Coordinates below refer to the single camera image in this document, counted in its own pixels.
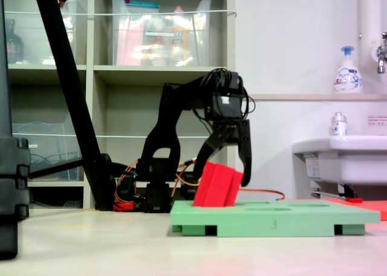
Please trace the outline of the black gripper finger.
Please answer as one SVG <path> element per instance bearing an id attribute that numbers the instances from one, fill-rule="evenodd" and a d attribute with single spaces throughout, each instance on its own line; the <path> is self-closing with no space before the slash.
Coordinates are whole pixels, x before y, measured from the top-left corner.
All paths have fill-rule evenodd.
<path id="1" fill-rule="evenodd" d="M 193 177 L 195 180 L 198 180 L 202 176 L 208 159 L 228 143 L 231 133 L 231 130 L 216 130 L 206 139 L 197 155 L 193 169 Z"/>
<path id="2" fill-rule="evenodd" d="M 246 187 L 251 178 L 252 173 L 252 151 L 251 151 L 251 141 L 250 141 L 250 124 L 249 120 L 243 119 L 239 121 L 238 127 L 238 152 L 239 158 L 243 164 L 243 177 L 241 181 L 241 186 Z"/>

